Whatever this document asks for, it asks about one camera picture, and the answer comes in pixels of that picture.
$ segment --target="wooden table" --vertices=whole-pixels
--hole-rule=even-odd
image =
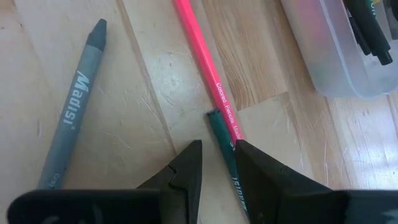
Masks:
[[[192,0],[246,139],[333,189],[396,189],[398,94],[315,92],[279,0]],[[131,189],[203,140],[199,223],[246,223],[172,0],[0,0],[0,211],[42,170],[85,39],[108,44],[68,189]]]

